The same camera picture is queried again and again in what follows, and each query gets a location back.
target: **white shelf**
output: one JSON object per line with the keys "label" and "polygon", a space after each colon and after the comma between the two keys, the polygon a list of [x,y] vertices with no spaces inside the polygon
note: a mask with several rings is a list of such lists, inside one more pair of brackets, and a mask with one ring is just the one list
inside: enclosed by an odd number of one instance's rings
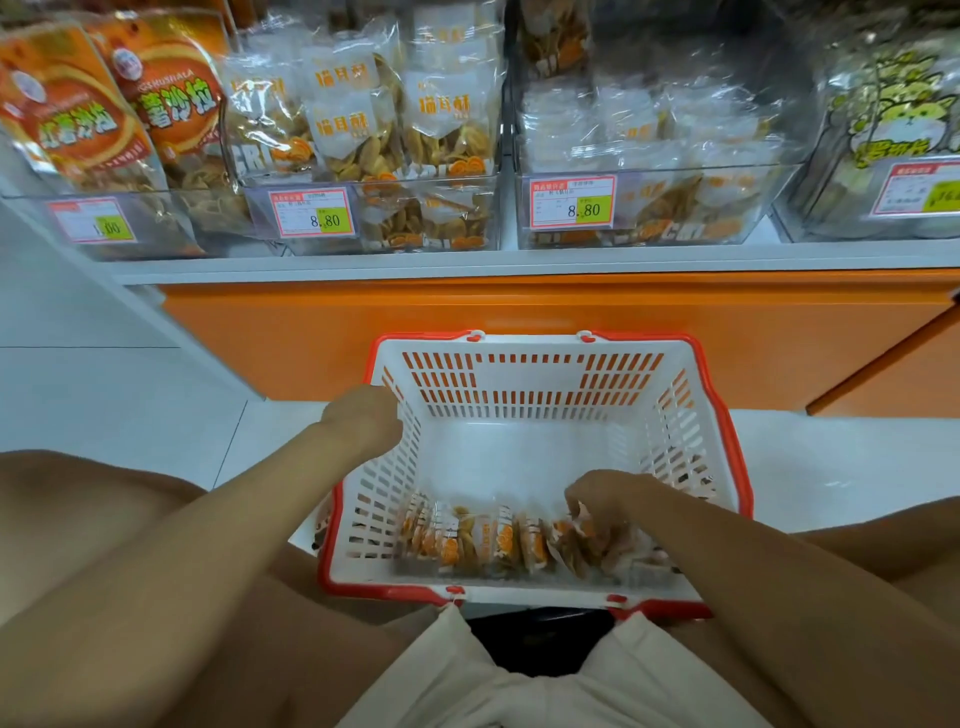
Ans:
{"label": "white shelf", "polygon": [[788,242],[764,218],[743,245],[522,251],[513,176],[504,175],[501,250],[103,263],[122,285],[295,280],[384,280],[586,273],[960,268],[960,240]]}

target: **orange snack bag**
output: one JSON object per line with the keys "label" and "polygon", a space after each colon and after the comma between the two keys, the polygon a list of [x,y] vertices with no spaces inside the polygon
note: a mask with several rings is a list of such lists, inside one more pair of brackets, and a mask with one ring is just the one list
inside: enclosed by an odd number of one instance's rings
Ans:
{"label": "orange snack bag", "polygon": [[73,190],[165,190],[154,146],[83,28],[43,23],[0,40],[0,115]]}
{"label": "orange snack bag", "polygon": [[220,146],[224,93],[213,58],[230,50],[221,16],[116,12],[94,16],[86,28],[149,131],[171,186],[198,190],[182,196],[191,217],[207,230],[242,232],[250,213],[230,185]]}

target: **red and white shopping basket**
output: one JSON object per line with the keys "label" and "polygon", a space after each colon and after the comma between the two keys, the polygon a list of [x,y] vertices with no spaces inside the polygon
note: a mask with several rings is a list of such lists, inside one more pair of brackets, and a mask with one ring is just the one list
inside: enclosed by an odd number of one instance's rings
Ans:
{"label": "red and white shopping basket", "polygon": [[615,588],[569,574],[543,582],[444,579],[404,574],[394,556],[400,510],[417,488],[453,499],[505,497],[559,515],[564,488],[598,468],[652,473],[751,517],[753,492],[730,412],[694,339],[390,334],[373,345],[367,382],[400,399],[403,440],[334,491],[320,563],[330,593],[708,614],[679,574],[657,586]]}

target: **orange cabinet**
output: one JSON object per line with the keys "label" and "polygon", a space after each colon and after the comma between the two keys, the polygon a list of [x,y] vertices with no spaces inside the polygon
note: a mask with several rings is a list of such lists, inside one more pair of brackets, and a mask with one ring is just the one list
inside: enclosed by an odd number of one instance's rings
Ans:
{"label": "orange cabinet", "polygon": [[937,317],[809,407],[833,417],[960,417],[960,308]]}
{"label": "orange cabinet", "polygon": [[224,283],[166,310],[261,394],[329,400],[382,333],[684,331],[731,407],[802,410],[949,309],[960,271]]}

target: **white floor tile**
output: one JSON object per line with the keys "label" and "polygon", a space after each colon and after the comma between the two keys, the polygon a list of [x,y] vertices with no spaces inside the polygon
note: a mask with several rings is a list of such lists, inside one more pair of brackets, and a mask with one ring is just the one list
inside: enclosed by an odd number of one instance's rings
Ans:
{"label": "white floor tile", "polygon": [[209,489],[245,404],[179,349],[0,349],[0,450],[56,449]]}
{"label": "white floor tile", "polygon": [[[274,450],[285,445],[307,425],[320,419],[326,402],[251,401],[244,410],[230,445],[217,486],[256,465]],[[311,551],[317,523],[317,511],[290,538],[290,543]]]}
{"label": "white floor tile", "polygon": [[960,420],[732,414],[755,516],[780,530],[868,521],[960,495]]}
{"label": "white floor tile", "polygon": [[0,207],[0,347],[173,347]]}

